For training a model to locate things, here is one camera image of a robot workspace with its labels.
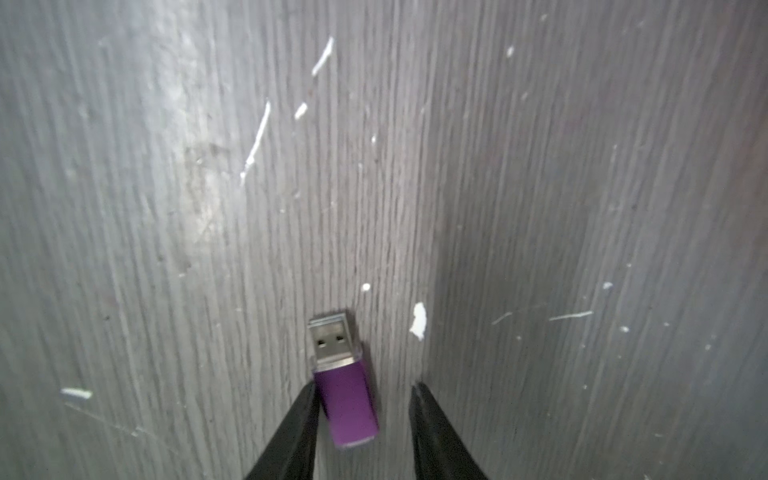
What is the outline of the purple usb drive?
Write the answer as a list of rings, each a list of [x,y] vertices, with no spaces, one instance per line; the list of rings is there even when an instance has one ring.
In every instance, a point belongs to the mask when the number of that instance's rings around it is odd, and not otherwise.
[[[373,440],[379,433],[363,345],[345,311],[308,323],[314,350],[312,373],[330,436],[339,449]]]

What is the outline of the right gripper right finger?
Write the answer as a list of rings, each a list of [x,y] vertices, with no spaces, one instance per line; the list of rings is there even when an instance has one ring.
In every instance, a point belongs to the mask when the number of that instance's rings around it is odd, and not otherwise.
[[[417,479],[487,479],[423,382],[412,386],[409,420]]]

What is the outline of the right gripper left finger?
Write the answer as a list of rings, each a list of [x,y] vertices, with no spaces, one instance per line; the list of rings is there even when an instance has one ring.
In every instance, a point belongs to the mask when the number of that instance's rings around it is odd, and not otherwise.
[[[314,381],[300,391],[246,480],[312,480],[320,397]]]

